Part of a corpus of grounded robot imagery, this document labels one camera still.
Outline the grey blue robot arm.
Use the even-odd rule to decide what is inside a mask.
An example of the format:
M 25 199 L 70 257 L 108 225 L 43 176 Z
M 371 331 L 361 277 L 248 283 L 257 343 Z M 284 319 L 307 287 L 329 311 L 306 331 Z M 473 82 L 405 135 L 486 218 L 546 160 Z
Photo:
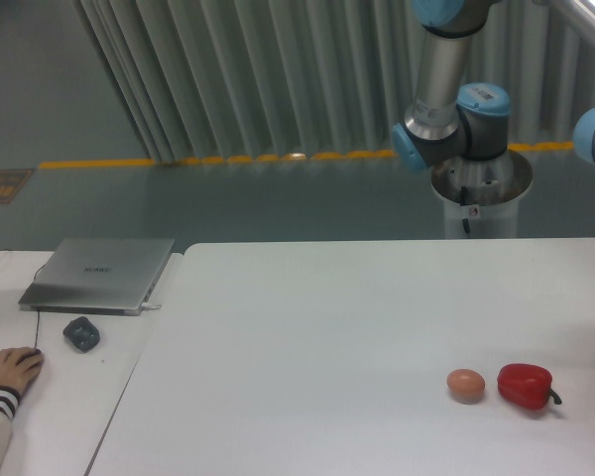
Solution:
M 425 30 L 415 99 L 392 128 L 395 152 L 411 170 L 422 171 L 461 157 L 485 162 L 508 149 L 509 94 L 490 83 L 461 86 L 472 39 L 501 1 L 413 1 Z M 595 1 L 548 1 L 595 47 Z M 575 154 L 595 166 L 595 108 L 578 120 Z

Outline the person's hand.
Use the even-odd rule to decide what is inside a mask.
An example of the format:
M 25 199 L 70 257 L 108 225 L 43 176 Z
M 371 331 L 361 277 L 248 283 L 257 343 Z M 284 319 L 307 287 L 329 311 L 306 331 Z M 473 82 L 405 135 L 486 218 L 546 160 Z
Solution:
M 27 358 L 35 348 L 6 348 L 0 351 L 0 388 L 10 389 L 24 397 L 35 382 L 27 377 Z

